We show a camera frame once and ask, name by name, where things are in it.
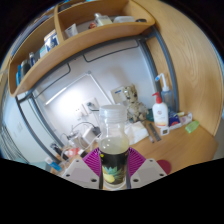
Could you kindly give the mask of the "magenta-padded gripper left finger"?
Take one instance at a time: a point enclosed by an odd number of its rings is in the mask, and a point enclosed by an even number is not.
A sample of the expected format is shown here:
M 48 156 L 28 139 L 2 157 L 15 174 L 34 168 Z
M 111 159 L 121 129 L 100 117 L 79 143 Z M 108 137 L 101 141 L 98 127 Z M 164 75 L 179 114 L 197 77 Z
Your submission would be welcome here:
M 101 187 L 99 149 L 94 149 L 84 158 L 74 159 L 62 177 L 84 188 L 99 189 Z

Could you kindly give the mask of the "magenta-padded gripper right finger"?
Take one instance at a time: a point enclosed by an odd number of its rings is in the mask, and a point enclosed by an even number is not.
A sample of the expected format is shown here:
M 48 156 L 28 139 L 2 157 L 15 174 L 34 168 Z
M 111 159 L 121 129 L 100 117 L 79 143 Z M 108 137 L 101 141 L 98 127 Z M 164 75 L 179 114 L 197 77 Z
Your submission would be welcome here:
M 143 187 L 165 176 L 166 172 L 154 159 L 146 159 L 135 149 L 129 148 L 126 177 L 128 189 Z

